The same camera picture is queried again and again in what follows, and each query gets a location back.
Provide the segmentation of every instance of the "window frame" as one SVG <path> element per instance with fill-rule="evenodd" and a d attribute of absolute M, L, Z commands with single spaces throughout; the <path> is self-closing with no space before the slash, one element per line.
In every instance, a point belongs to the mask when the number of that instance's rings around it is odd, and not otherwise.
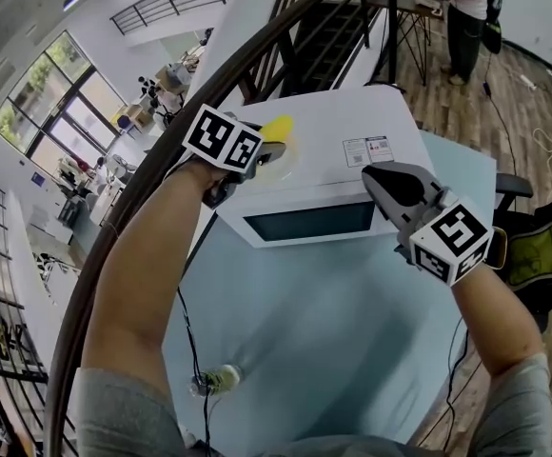
<path fill-rule="evenodd" d="M 80 55 L 86 59 L 89 63 L 88 68 L 80 75 L 80 77 L 75 81 L 71 81 L 70 78 L 67 76 L 67 74 L 58 66 L 58 64 L 49 56 L 48 49 L 54 44 L 58 39 L 62 37 L 62 35 L 66 35 L 70 42 L 75 46 L 76 50 L 80 53 Z M 58 103 L 54 106 L 54 108 L 51 110 L 48 117 L 45 119 L 43 124 L 37 124 L 34 120 L 32 120 L 27 113 L 22 110 L 20 107 L 18 107 L 15 103 L 13 98 L 10 96 L 16 87 L 20 84 L 22 80 L 25 79 L 25 76 L 27 75 L 27 72 L 30 70 L 30 68 L 34 65 L 34 63 L 39 59 L 41 56 L 46 56 L 49 61 L 56 67 L 58 72 L 60 72 L 65 79 L 69 82 L 70 86 L 69 89 L 65 92 L 65 94 L 62 96 L 62 98 L 58 101 Z M 16 145 L 11 143 L 6 137 L 4 137 L 1 133 L 0 136 L 3 138 L 8 144 L 10 144 L 12 147 L 14 147 L 20 154 L 24 155 L 27 159 L 29 159 L 33 164 L 36 165 L 34 161 L 32 161 L 32 155 L 35 153 L 39 145 L 41 144 L 41 141 L 44 140 L 46 137 L 48 137 L 48 140 L 53 141 L 59 148 L 61 148 L 67 155 L 72 157 L 75 160 L 80 160 L 81 158 L 75 154 L 72 150 L 70 150 L 67 146 L 65 146 L 61 141 L 58 140 L 52 133 L 51 129 L 53 128 L 54 124 L 59 119 L 63 119 L 67 121 L 84 139 L 86 139 L 95 149 L 97 149 L 102 155 L 106 155 L 108 151 L 113 147 L 115 141 L 120 137 L 119 130 L 112 125 L 112 123 L 105 117 L 91 102 L 90 100 L 83 94 L 81 91 L 81 88 L 87 83 L 87 81 L 90 79 L 90 77 L 94 74 L 98 73 L 98 75 L 107 83 L 107 85 L 110 87 L 110 89 L 113 91 L 113 93 L 122 101 L 122 103 L 125 105 L 126 101 L 120 96 L 120 94 L 113 89 L 111 84 L 105 79 L 105 77 L 100 73 L 100 71 L 94 66 L 94 64 L 90 61 L 90 59 L 84 54 L 81 47 L 75 42 L 73 37 L 69 34 L 68 31 L 64 30 L 61 33 L 59 33 L 55 39 L 53 39 L 44 50 L 42 50 L 39 55 L 32 61 L 32 63 L 29 65 L 29 67 L 25 70 L 25 72 L 22 74 L 20 79 L 11 87 L 10 94 L 6 97 L 6 99 L 3 101 L 2 107 L 6 103 L 10 103 L 10 105 L 19 113 L 21 113 L 26 120 L 28 120 L 36 129 L 37 132 L 35 133 L 35 136 L 31 139 L 29 145 L 27 146 L 25 151 L 20 150 Z M 109 143 L 108 147 L 103 147 L 90 133 L 88 133 L 84 127 L 77 123 L 75 119 L 70 116 L 67 113 L 67 107 L 69 104 L 75 99 L 79 98 L 80 101 L 88 107 L 88 109 L 96 116 L 96 118 L 108 128 L 109 131 L 113 133 L 113 139 Z M 49 176 L 52 176 L 52 172 L 46 171 L 46 173 Z"/>

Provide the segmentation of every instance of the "window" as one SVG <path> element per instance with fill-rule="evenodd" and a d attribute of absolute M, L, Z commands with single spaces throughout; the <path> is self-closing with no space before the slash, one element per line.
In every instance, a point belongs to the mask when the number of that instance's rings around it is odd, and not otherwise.
<path fill-rule="evenodd" d="M 81 78 L 84 71 L 90 67 L 88 58 L 66 32 L 60 34 L 60 37 L 46 49 L 46 54 L 72 83 Z"/>
<path fill-rule="evenodd" d="M 94 167 L 117 138 L 110 120 L 124 105 L 63 32 L 32 63 L 0 109 L 0 134 L 58 177 L 63 157 Z"/>
<path fill-rule="evenodd" d="M 7 100 L 0 109 L 0 134 L 18 150 L 26 152 L 39 129 Z"/>
<path fill-rule="evenodd" d="M 98 119 L 80 98 L 74 98 L 70 102 L 67 113 L 103 148 L 108 149 L 114 139 L 113 132 Z"/>
<path fill-rule="evenodd" d="M 60 119 L 52 129 L 54 138 L 73 152 L 82 161 L 89 164 L 91 168 L 96 165 L 96 160 L 102 154 L 84 136 L 66 120 Z"/>
<path fill-rule="evenodd" d="M 70 81 L 42 54 L 14 87 L 10 99 L 35 124 L 43 124 L 69 88 Z"/>
<path fill-rule="evenodd" d="M 69 155 L 55 142 L 47 136 L 43 136 L 37 148 L 30 156 L 30 160 L 39 166 L 39 168 L 57 178 L 58 163 L 62 158 L 67 156 Z"/>
<path fill-rule="evenodd" d="M 81 91 L 109 121 L 115 117 L 115 114 L 124 105 L 124 101 L 97 72 L 92 74 L 88 81 L 84 83 Z"/>

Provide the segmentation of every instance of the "white microwave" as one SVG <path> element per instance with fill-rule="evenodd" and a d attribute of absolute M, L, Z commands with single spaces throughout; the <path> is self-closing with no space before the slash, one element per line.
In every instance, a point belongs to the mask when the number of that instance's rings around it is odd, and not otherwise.
<path fill-rule="evenodd" d="M 376 120 L 376 102 L 388 120 Z M 352 106 L 370 112 L 351 119 Z M 365 191 L 361 171 L 371 162 L 397 160 L 433 172 L 401 94 L 390 87 L 336 90 L 236 110 L 257 124 L 283 113 L 294 123 L 285 155 L 239 186 L 217 208 L 219 216 L 255 248 L 396 232 Z"/>

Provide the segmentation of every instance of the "backpack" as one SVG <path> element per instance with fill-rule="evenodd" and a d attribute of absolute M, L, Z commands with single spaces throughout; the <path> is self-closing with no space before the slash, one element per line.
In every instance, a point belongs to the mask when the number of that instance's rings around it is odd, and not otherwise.
<path fill-rule="evenodd" d="M 498 21 L 502 8 L 503 0 L 487 0 L 487 18 L 482 41 L 487 50 L 494 54 L 498 54 L 503 46 L 503 30 Z"/>
<path fill-rule="evenodd" d="M 498 23 L 498 17 L 501 15 L 503 0 L 487 0 L 487 22 L 488 24 Z"/>
<path fill-rule="evenodd" d="M 502 278 L 533 312 L 552 309 L 552 213 L 549 217 L 541 227 L 512 235 L 507 243 Z"/>

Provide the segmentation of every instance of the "microwave label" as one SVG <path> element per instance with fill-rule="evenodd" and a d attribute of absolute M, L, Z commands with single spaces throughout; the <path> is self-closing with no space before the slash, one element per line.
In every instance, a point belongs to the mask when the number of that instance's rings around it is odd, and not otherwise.
<path fill-rule="evenodd" d="M 394 161 L 388 138 L 385 136 L 344 141 L 344 151 L 349 168 Z"/>

